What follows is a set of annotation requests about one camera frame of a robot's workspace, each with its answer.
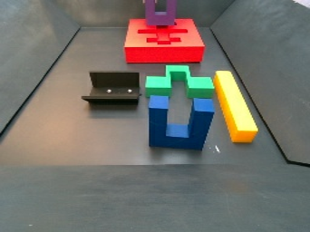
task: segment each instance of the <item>red base plate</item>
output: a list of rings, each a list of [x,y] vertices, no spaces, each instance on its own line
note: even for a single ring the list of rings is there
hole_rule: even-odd
[[[167,27],[131,19],[123,48],[128,63],[197,63],[204,44],[192,19],[175,19]]]

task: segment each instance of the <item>blue block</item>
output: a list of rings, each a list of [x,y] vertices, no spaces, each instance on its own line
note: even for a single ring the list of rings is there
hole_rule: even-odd
[[[213,118],[211,99],[192,100],[188,125],[167,124],[168,97],[149,96],[148,145],[173,149],[201,150]]]

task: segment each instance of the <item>metal bracket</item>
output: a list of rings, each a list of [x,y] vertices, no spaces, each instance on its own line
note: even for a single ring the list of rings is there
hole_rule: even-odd
[[[139,72],[89,72],[92,91],[82,100],[89,103],[137,103]]]

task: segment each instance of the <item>plastic block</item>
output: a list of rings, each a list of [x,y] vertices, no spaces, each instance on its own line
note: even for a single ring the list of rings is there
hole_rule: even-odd
[[[145,81],[145,95],[160,95],[160,96],[171,96],[172,93],[172,85],[169,78],[160,76],[149,76]]]
[[[147,25],[175,25],[176,0],[165,0],[165,12],[155,11],[155,1],[145,0]]]
[[[168,97],[149,96],[148,145],[173,149],[201,150],[213,118],[211,99],[193,99],[188,125],[167,124]]]
[[[213,83],[209,77],[192,77],[187,65],[167,65],[165,76],[147,76],[145,95],[171,96],[172,81],[185,83],[188,98],[212,98]]]
[[[175,19],[167,27],[131,19],[123,49],[128,63],[197,63],[204,44],[192,19]]]
[[[229,71],[217,71],[213,86],[232,142],[252,142],[257,128]]]

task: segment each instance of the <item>yellow bar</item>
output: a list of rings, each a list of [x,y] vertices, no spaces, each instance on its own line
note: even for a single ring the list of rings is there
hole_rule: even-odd
[[[232,142],[252,142],[257,132],[247,103],[229,71],[216,71],[213,87]]]

